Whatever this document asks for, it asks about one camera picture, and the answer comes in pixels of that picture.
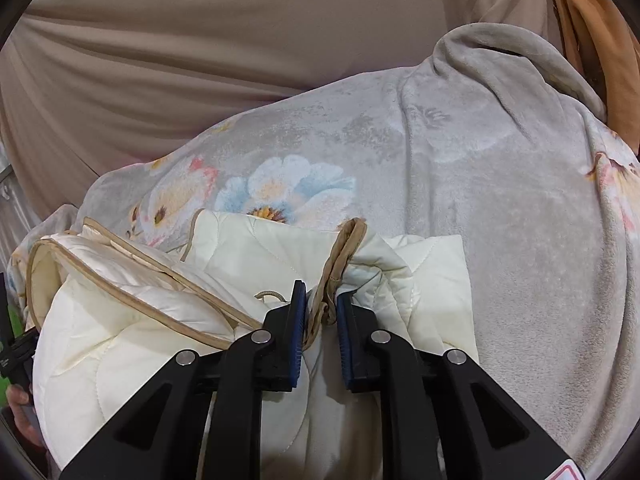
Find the person's left hand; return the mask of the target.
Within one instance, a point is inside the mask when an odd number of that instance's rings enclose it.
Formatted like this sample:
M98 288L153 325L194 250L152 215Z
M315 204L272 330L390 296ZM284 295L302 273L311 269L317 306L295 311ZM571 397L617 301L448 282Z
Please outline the person's left hand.
M39 429L32 423L35 420L35 412L29 402L29 394L19 385L9 385L6 389L6 400L8 400L18 432L29 444L38 450L43 450L44 445Z

